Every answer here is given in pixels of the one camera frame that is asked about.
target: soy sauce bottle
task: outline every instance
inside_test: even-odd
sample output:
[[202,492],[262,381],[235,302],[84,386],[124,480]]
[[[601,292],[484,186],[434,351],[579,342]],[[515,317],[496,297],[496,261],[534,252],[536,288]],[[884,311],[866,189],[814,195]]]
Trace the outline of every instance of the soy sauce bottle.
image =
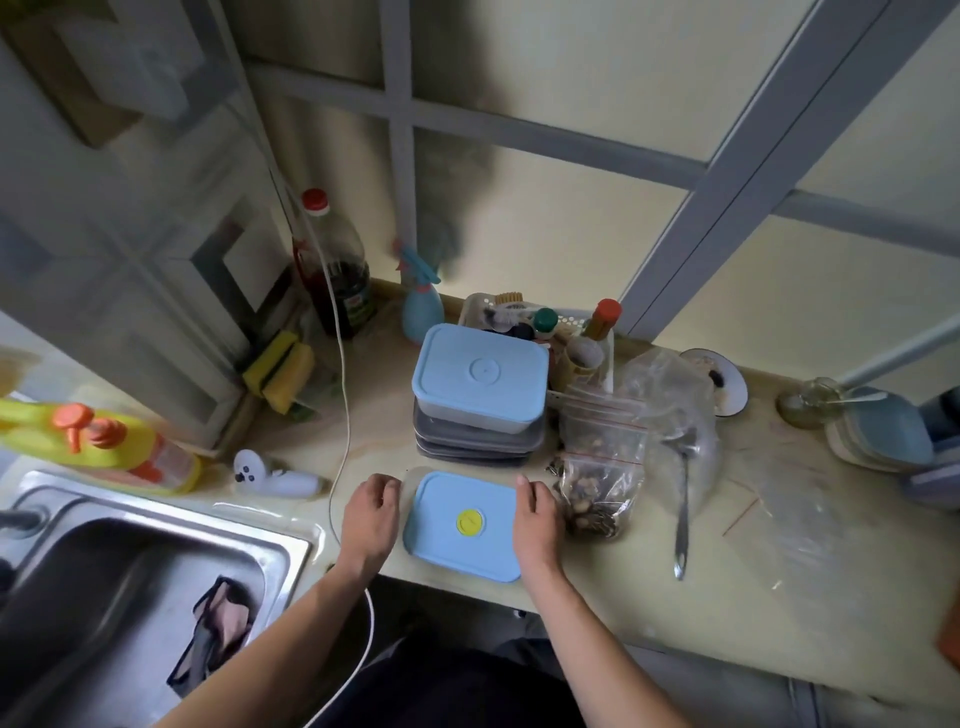
[[[307,215],[306,224],[313,227],[317,242],[324,252],[326,269],[333,284],[333,296],[337,302],[341,336],[351,339],[373,315],[370,266],[363,242],[352,223],[330,209],[323,190],[316,187],[308,189],[301,201]],[[294,260],[324,331],[328,336],[336,336],[324,269],[308,240],[294,241]]]

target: blue spray bottle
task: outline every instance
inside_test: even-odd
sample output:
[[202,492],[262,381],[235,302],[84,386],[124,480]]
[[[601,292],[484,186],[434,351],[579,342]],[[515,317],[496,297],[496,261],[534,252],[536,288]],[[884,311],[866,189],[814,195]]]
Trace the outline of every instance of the blue spray bottle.
[[423,258],[399,240],[394,241],[394,255],[400,259],[398,271],[409,274],[414,281],[403,302],[403,335],[415,344],[422,344],[426,332],[444,322],[444,304],[433,287],[440,279]]

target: person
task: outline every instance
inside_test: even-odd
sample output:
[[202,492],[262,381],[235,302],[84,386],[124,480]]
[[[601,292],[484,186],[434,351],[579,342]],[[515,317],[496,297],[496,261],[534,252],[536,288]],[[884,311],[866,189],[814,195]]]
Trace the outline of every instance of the person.
[[[334,566],[263,634],[164,717],[159,728],[283,726],[309,690],[348,613],[396,541],[400,483],[371,475],[344,512]],[[563,670],[546,672],[475,650],[399,648],[361,670],[315,725],[651,726],[689,723],[564,575],[556,500],[516,480],[514,551]]]

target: green bottle cap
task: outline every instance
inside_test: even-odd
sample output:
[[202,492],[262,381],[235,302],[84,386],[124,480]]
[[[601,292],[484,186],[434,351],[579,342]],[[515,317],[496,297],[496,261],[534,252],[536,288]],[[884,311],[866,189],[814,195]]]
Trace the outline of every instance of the green bottle cap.
[[534,314],[534,329],[540,333],[550,333],[557,325],[557,312],[552,308],[541,308]]

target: forearm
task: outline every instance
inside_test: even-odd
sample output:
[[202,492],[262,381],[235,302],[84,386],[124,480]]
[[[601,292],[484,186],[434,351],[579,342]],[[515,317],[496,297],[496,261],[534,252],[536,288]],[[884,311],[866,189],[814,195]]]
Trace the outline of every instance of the forearm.
[[335,566],[157,726],[282,724],[301,704],[367,581],[357,570]]
[[689,725],[561,571],[545,571],[527,588],[590,728]]

